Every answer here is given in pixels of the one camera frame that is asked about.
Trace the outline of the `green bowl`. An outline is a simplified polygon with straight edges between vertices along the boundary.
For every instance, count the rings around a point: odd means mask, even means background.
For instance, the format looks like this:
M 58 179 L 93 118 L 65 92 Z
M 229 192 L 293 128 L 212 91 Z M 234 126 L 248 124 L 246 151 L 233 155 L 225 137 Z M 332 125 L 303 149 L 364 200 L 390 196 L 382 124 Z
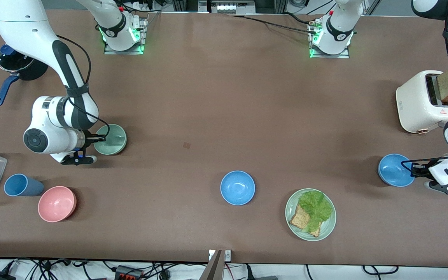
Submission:
M 103 155 L 119 154 L 127 144 L 126 131 L 117 124 L 109 124 L 109 128 L 104 125 L 96 131 L 96 134 L 106 135 L 104 142 L 94 143 L 97 152 Z

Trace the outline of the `blue bowl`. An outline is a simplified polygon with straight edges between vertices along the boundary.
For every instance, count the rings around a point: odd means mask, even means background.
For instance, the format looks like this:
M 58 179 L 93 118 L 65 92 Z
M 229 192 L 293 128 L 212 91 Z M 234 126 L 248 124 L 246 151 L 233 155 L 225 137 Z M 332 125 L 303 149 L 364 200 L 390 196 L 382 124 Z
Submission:
M 380 178 L 388 185 L 394 187 L 407 187 L 411 185 L 415 178 L 410 170 L 412 163 L 401 154 L 388 154 L 384 156 L 378 165 Z
M 245 171 L 235 170 L 227 173 L 220 182 L 222 198 L 234 206 L 245 205 L 254 198 L 256 183 Z

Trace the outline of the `pink bowl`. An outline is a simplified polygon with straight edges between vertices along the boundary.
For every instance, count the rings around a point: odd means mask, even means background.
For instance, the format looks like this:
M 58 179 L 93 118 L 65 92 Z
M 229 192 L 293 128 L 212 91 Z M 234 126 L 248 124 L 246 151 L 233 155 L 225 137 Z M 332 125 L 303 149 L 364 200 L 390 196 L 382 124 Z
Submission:
M 65 186 L 55 186 L 41 196 L 38 214 L 46 222 L 60 222 L 68 218 L 76 209 L 75 193 Z

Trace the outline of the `blue cup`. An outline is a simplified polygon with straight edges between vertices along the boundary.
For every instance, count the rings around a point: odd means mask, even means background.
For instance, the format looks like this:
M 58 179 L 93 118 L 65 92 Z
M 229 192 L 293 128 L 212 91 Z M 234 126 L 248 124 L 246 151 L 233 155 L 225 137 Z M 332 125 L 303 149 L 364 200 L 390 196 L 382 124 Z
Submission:
M 5 182 L 4 191 L 10 197 L 39 196 L 44 191 L 44 184 L 24 174 L 14 174 Z

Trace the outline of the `white toaster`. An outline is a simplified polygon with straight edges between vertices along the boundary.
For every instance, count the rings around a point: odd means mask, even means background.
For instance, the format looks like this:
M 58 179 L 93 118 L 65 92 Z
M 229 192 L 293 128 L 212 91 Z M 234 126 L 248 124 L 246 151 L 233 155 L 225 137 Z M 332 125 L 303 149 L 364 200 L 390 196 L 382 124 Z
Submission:
M 440 74 L 442 71 L 421 71 L 396 90 L 399 122 L 405 131 L 425 134 L 448 121 L 448 101 L 443 103 L 438 92 Z

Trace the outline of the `green lettuce leaf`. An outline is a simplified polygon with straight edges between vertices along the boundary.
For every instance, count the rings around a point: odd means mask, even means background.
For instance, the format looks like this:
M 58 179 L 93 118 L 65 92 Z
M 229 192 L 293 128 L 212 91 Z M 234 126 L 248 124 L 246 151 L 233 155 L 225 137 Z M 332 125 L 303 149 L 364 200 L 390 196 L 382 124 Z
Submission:
M 318 237 L 322 223 L 327 221 L 333 212 L 327 197 L 320 191 L 308 191 L 300 196 L 297 205 L 303 210 L 304 217 L 300 229 L 313 237 Z

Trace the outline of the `green plate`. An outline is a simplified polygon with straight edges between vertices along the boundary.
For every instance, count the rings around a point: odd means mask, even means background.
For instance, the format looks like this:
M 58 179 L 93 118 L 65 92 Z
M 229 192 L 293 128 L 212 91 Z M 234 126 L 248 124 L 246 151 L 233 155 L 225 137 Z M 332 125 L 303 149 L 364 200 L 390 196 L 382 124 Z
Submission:
M 286 206 L 285 206 L 285 219 L 286 219 L 289 229 L 298 238 L 300 238 L 302 240 L 306 240 L 306 241 L 315 242 L 315 241 L 321 241 L 321 240 L 325 239 L 326 237 L 328 237 L 333 232 L 335 225 L 336 225 L 337 216 L 336 216 L 336 210 L 335 210 L 334 204 L 325 193 L 324 193 L 324 195 L 327 197 L 328 201 L 330 202 L 330 204 L 333 208 L 333 212 L 331 213 L 330 218 L 327 221 L 325 221 L 324 223 L 322 223 L 321 229 L 320 229 L 320 235 L 317 238 L 313 237 L 312 235 L 310 235 L 308 233 L 301 232 L 300 229 L 289 224 L 289 221 L 291 220 L 291 218 L 293 217 L 293 214 L 295 212 L 295 208 L 298 204 L 298 200 L 299 200 L 300 196 L 303 193 L 306 193 L 306 192 L 312 191 L 312 190 L 316 190 L 316 189 L 311 189 L 311 188 L 300 189 L 290 196 L 290 198 L 287 200 Z

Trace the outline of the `glass lid with blue knob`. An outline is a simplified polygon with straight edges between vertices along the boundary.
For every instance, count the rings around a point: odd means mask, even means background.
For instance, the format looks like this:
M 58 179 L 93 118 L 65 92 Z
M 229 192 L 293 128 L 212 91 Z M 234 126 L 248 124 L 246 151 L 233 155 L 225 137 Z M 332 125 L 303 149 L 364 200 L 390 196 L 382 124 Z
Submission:
M 0 69 L 4 71 L 20 71 L 30 65 L 32 60 L 32 58 L 17 52 L 7 44 L 0 47 Z

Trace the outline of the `brown bread slice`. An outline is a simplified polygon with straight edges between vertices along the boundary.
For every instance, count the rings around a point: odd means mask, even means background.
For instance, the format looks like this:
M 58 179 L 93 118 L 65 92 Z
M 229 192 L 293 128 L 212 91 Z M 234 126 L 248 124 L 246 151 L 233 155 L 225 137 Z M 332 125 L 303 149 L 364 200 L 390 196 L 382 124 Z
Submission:
M 297 204 L 295 212 L 289 221 L 290 225 L 300 229 L 301 232 L 312 235 L 315 238 L 320 235 L 322 223 L 322 220 L 311 218 L 311 216 L 304 211 L 300 204 Z

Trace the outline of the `black red power strip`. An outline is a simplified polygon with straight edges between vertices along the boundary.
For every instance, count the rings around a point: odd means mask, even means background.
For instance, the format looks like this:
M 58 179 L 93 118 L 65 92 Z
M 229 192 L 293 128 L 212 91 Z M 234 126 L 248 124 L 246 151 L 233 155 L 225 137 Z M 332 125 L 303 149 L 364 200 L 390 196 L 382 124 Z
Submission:
M 114 280 L 140 280 L 144 275 L 142 269 L 119 265 L 115 268 Z

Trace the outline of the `grey metal strut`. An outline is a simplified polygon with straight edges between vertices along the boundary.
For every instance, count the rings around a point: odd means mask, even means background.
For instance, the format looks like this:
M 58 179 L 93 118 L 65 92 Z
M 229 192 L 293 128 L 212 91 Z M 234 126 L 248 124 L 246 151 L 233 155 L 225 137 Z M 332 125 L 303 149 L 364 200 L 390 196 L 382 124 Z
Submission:
M 215 250 L 199 280 L 223 280 L 226 251 Z

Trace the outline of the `white socket strip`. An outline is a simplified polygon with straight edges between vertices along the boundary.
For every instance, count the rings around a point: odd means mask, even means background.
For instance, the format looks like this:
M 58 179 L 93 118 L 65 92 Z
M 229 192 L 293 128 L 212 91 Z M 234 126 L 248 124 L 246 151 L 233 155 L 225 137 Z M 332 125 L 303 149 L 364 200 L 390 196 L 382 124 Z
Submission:
M 245 7 L 247 4 L 245 3 L 212 3 L 213 11 L 218 14 L 237 14 L 238 8 Z

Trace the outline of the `black plug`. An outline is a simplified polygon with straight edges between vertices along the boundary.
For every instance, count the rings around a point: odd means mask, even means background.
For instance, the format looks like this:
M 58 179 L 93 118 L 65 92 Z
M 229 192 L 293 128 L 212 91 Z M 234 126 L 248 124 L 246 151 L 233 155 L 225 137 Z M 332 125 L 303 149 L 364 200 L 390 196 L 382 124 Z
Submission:
M 245 263 L 246 268 L 247 268 L 247 278 L 246 280 L 278 280 L 277 276 L 275 275 L 269 275 L 269 276 L 263 276 L 263 277 L 255 277 L 254 276 L 254 272 L 251 269 L 251 266 L 247 263 Z

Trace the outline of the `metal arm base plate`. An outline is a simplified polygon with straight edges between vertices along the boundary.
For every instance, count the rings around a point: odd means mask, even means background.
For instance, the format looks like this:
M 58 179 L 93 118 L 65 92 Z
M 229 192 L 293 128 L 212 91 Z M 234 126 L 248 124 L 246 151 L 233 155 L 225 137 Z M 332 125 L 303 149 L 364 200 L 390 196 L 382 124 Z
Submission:
M 140 18 L 134 14 L 128 15 L 126 11 L 123 14 L 126 15 L 126 27 L 117 34 L 117 37 L 108 37 L 100 29 L 105 55 L 141 55 L 144 53 L 148 18 Z
M 350 58 L 350 51 L 348 47 L 351 43 L 351 38 L 354 35 L 354 32 L 351 32 L 350 35 L 345 37 L 342 41 L 334 41 L 334 45 L 330 45 L 331 41 L 329 38 L 324 38 L 323 36 L 327 34 L 329 37 L 331 34 L 323 31 L 323 20 L 322 18 L 317 18 L 314 21 L 310 21 L 308 24 L 308 31 L 313 32 L 313 34 L 309 34 L 309 56 L 310 58 Z M 343 51 L 340 53 L 332 54 L 325 52 L 325 50 L 333 51 L 339 49 L 341 46 L 344 46 Z

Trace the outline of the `white metal bracket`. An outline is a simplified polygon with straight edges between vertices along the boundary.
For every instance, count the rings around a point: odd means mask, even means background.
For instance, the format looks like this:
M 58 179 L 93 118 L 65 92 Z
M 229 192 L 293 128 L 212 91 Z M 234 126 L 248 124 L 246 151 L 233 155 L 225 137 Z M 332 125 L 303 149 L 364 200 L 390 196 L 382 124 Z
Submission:
M 209 250 L 209 251 L 208 251 L 208 261 L 210 261 L 210 260 L 212 259 L 212 257 L 213 257 L 213 255 L 215 254 L 215 252 L 216 252 L 216 250 Z M 224 252 L 224 253 L 223 253 L 223 255 L 224 255 L 224 260 L 225 260 L 227 263 L 230 263 L 230 262 L 231 262 L 231 250 L 224 250 L 223 252 Z

